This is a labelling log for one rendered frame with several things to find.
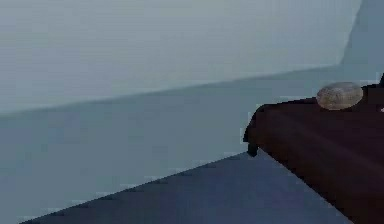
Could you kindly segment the dark brown bed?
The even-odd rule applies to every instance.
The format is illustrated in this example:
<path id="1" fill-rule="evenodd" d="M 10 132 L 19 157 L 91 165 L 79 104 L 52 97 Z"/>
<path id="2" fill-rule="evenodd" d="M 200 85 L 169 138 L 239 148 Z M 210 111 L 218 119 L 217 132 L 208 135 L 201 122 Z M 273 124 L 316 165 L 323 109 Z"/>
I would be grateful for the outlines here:
<path id="1" fill-rule="evenodd" d="M 356 105 L 329 111 L 315 98 L 260 106 L 245 129 L 263 150 L 353 224 L 384 224 L 384 75 Z"/>

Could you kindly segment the grey oval pillow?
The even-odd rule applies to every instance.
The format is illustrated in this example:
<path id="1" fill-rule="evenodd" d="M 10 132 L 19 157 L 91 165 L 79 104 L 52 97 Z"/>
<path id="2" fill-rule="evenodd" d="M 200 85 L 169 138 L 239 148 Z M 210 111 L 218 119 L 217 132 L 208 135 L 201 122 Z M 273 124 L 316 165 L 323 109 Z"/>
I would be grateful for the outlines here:
<path id="1" fill-rule="evenodd" d="M 317 104 L 327 110 L 343 110 L 359 103 L 363 89 L 353 82 L 337 82 L 322 87 L 316 94 Z"/>

